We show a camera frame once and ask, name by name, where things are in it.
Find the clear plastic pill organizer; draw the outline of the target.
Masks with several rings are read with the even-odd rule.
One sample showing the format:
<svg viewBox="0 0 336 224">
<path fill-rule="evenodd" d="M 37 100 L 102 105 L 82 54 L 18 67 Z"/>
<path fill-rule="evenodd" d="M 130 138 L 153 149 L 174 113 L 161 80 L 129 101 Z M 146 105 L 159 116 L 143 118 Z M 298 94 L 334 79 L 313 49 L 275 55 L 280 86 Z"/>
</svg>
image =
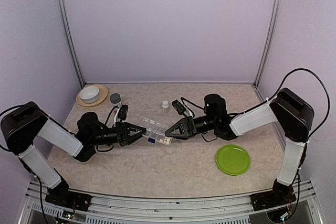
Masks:
<svg viewBox="0 0 336 224">
<path fill-rule="evenodd" d="M 159 123 L 153 119 L 142 117 L 142 127 L 146 128 L 146 134 L 143 137 L 147 138 L 150 143 L 160 143 L 159 139 L 165 137 L 164 132 L 168 129 L 168 126 L 162 123 Z"/>
</svg>

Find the small white pill bottle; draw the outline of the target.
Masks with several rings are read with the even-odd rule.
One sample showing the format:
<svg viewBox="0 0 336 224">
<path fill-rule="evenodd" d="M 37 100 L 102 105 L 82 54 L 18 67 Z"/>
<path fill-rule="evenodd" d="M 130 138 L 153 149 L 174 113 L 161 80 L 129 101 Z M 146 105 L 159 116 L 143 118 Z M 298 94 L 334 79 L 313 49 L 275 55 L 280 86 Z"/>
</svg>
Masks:
<svg viewBox="0 0 336 224">
<path fill-rule="evenodd" d="M 162 111 L 163 112 L 169 111 L 169 102 L 167 100 L 162 101 Z"/>
</svg>

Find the orange label pill bottle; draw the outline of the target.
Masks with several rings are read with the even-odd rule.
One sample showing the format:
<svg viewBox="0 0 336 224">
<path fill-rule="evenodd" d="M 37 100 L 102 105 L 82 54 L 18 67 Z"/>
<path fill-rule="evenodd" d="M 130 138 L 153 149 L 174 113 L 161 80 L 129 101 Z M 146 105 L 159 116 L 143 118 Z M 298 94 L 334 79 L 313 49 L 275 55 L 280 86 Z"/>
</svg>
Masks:
<svg viewBox="0 0 336 224">
<path fill-rule="evenodd" d="M 116 111 L 122 106 L 121 96 L 118 93 L 113 93 L 110 95 L 110 102 L 114 113 L 116 113 Z"/>
</svg>

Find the grey bottle cap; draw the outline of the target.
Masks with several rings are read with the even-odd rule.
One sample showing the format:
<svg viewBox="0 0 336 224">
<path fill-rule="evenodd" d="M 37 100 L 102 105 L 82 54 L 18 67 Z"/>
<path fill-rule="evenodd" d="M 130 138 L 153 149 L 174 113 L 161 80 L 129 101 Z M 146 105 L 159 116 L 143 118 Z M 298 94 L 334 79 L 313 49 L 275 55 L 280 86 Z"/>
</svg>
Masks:
<svg viewBox="0 0 336 224">
<path fill-rule="evenodd" d="M 121 102 L 121 97 L 118 93 L 113 93 L 110 95 L 110 102 L 113 104 L 117 104 Z"/>
</svg>

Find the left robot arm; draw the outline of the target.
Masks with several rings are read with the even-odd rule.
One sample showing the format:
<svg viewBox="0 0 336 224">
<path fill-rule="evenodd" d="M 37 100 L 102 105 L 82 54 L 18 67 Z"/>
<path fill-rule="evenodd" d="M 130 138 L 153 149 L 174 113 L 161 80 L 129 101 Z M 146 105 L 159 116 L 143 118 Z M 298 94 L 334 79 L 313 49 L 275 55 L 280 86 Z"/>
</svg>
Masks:
<svg viewBox="0 0 336 224">
<path fill-rule="evenodd" d="M 146 128 L 128 123 L 128 106 L 118 109 L 111 127 L 100 122 L 94 112 L 83 114 L 73 133 L 44 112 L 35 102 L 13 106 L 1 112 L 1 132 L 6 146 L 1 148 L 19 158 L 27 170 L 48 187 L 48 192 L 66 206 L 73 201 L 67 182 L 52 168 L 34 144 L 42 138 L 80 162 L 91 159 L 101 145 L 113 149 L 115 144 L 128 146 L 139 140 Z"/>
</svg>

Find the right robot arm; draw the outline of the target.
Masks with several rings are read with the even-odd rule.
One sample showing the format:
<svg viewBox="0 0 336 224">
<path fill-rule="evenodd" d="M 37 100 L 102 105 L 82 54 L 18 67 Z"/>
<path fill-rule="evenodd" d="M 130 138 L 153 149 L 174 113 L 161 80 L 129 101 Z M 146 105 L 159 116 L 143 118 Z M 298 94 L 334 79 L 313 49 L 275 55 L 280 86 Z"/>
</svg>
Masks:
<svg viewBox="0 0 336 224">
<path fill-rule="evenodd" d="M 279 205 L 288 198 L 288 188 L 298 177 L 305 160 L 308 140 L 316 132 L 311 128 L 314 110 L 305 100 L 279 86 L 270 98 L 238 113 L 228 113 L 225 99 L 214 93 L 204 97 L 202 110 L 205 114 L 198 118 L 187 116 L 186 106 L 181 101 L 175 100 L 172 105 L 184 117 L 164 134 L 179 140 L 213 131 L 217 138 L 231 141 L 262 126 L 278 123 L 286 138 L 285 154 L 268 199 L 273 205 Z"/>
</svg>

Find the beige wooden plate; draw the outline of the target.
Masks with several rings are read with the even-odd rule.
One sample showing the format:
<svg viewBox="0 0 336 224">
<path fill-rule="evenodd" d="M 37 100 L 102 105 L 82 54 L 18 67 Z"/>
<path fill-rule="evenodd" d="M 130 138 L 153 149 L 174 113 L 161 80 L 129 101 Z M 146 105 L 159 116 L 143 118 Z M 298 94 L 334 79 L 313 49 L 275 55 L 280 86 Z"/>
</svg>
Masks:
<svg viewBox="0 0 336 224">
<path fill-rule="evenodd" d="M 81 98 L 80 98 L 80 93 L 77 94 L 76 96 L 76 103 L 80 106 L 83 107 L 93 107 L 96 105 L 101 104 L 108 96 L 108 88 L 105 85 L 102 84 L 94 84 L 91 85 L 90 87 L 96 87 L 99 89 L 99 95 L 97 97 L 97 99 L 95 101 L 93 101 L 92 103 L 85 103 Z"/>
</svg>

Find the green plate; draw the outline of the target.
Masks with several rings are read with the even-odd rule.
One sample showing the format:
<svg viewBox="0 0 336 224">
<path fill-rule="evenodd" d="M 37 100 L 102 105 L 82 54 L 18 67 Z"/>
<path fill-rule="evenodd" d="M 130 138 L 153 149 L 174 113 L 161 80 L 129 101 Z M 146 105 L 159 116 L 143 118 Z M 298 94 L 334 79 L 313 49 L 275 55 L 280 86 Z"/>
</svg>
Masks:
<svg viewBox="0 0 336 224">
<path fill-rule="evenodd" d="M 215 155 L 217 167 L 231 176 L 242 175 L 250 168 L 250 156 L 241 146 L 227 144 L 219 148 Z"/>
</svg>

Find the white bowl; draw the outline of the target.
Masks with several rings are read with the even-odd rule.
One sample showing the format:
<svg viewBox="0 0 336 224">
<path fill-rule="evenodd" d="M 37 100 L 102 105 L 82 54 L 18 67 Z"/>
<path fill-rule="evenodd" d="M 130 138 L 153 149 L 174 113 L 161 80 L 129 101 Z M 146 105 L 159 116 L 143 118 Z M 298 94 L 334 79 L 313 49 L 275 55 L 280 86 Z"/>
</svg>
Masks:
<svg viewBox="0 0 336 224">
<path fill-rule="evenodd" d="M 79 93 L 79 98 L 84 103 L 93 103 L 98 100 L 100 94 L 100 90 L 96 86 L 89 86 L 82 89 Z"/>
</svg>

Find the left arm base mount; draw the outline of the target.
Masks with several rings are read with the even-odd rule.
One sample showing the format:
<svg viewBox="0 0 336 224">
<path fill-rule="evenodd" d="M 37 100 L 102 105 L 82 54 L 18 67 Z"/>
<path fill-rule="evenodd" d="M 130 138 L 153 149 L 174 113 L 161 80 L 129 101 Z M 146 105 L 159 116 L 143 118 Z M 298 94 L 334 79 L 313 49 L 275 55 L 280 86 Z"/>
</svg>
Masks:
<svg viewBox="0 0 336 224">
<path fill-rule="evenodd" d="M 72 210 L 87 212 L 91 203 L 91 195 L 77 193 L 67 188 L 48 188 L 45 201 Z"/>
</svg>

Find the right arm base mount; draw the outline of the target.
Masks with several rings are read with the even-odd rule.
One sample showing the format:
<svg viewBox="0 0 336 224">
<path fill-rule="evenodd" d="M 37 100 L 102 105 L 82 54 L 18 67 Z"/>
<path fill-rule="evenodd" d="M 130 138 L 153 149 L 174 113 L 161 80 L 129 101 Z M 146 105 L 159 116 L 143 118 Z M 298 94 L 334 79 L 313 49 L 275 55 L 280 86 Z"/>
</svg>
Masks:
<svg viewBox="0 0 336 224">
<path fill-rule="evenodd" d="M 258 211 L 295 202 L 297 198 L 292 186 L 275 180 L 271 190 L 252 194 L 250 200 L 254 211 Z"/>
</svg>

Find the front aluminium rail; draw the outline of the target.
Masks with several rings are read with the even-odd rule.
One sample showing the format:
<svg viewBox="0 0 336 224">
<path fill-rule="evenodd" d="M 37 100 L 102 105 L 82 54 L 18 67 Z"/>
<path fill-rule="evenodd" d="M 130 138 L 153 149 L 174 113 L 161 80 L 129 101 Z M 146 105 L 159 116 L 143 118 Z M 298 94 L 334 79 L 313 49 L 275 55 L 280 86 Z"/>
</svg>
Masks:
<svg viewBox="0 0 336 224">
<path fill-rule="evenodd" d="M 14 223 L 33 223 L 33 214 L 41 214 L 40 186 L 31 181 Z M 201 198 L 140 198 L 92 193 L 75 190 L 76 193 L 91 195 L 88 211 L 75 210 L 70 220 L 62 214 L 71 209 L 43 202 L 46 217 L 52 223 L 251 223 L 253 215 L 259 215 L 254 223 L 272 223 L 267 213 L 285 207 L 254 210 L 251 195 L 266 190 L 227 196 Z M 300 182 L 299 206 L 285 223 L 327 223 L 324 219 L 317 195 L 311 181 Z"/>
</svg>

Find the right aluminium frame post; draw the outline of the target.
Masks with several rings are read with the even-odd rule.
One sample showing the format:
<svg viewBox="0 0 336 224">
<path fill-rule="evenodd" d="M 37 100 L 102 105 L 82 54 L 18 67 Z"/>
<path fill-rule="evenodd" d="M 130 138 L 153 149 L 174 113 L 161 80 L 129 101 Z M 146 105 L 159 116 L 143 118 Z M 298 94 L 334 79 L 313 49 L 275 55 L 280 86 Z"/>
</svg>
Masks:
<svg viewBox="0 0 336 224">
<path fill-rule="evenodd" d="M 277 24 L 278 14 L 280 10 L 280 5 L 281 5 L 281 0 L 273 0 L 270 21 L 269 21 L 268 30 L 266 33 L 266 40 L 265 40 L 265 44 L 263 47 L 260 64 L 259 64 L 257 74 L 255 77 L 255 81 L 254 81 L 254 87 L 256 89 L 260 87 L 263 74 L 266 70 L 267 60 L 269 57 L 272 40 L 273 40 L 274 33 L 276 30 L 276 24 Z"/>
</svg>

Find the aluminium frame post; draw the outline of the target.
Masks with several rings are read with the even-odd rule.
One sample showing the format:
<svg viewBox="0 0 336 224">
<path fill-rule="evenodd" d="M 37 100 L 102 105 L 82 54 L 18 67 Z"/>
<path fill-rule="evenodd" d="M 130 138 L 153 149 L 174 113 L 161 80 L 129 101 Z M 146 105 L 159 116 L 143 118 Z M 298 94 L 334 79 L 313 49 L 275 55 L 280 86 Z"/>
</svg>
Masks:
<svg viewBox="0 0 336 224">
<path fill-rule="evenodd" d="M 255 81 L 254 81 L 254 87 L 256 89 L 260 87 L 263 74 L 266 70 L 267 60 L 269 57 L 272 40 L 273 40 L 274 33 L 276 30 L 276 24 L 277 24 L 278 14 L 280 10 L 280 5 L 281 5 L 281 0 L 273 0 L 270 21 L 269 21 L 268 30 L 266 33 L 266 40 L 265 40 L 265 44 L 263 47 L 260 64 L 259 64 L 257 74 L 255 77 Z"/>
<path fill-rule="evenodd" d="M 77 57 L 77 53 L 75 49 L 74 40 L 71 34 L 70 23 L 69 23 L 67 9 L 66 9 L 66 2 L 65 0 L 57 0 L 57 2 L 58 2 L 60 18 L 61 18 L 62 27 L 63 27 L 64 34 L 65 34 L 67 47 L 70 53 L 70 59 L 71 59 L 71 62 L 72 62 L 72 65 L 75 71 L 75 76 L 77 78 L 79 86 L 83 88 L 86 82 L 83 77 L 83 73 L 82 73 L 79 59 Z"/>
</svg>

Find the left aluminium frame post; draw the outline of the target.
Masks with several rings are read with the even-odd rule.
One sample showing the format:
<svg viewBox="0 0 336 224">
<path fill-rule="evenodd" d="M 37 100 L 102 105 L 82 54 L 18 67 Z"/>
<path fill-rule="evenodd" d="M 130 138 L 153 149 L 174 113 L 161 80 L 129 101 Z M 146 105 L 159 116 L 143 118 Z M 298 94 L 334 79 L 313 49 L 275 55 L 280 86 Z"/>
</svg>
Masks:
<svg viewBox="0 0 336 224">
<path fill-rule="evenodd" d="M 83 73 L 82 73 L 79 59 L 77 57 L 77 53 L 75 49 L 74 40 L 71 34 L 70 23 L 69 23 L 67 9 L 66 9 L 66 2 L 65 0 L 57 0 L 57 2 L 58 2 L 60 18 L 61 18 L 62 27 L 63 27 L 64 34 L 65 34 L 67 47 L 70 53 L 70 59 L 71 59 L 71 62 L 72 62 L 72 65 L 75 71 L 75 76 L 77 78 L 79 86 L 83 88 L 86 82 L 83 77 Z"/>
</svg>

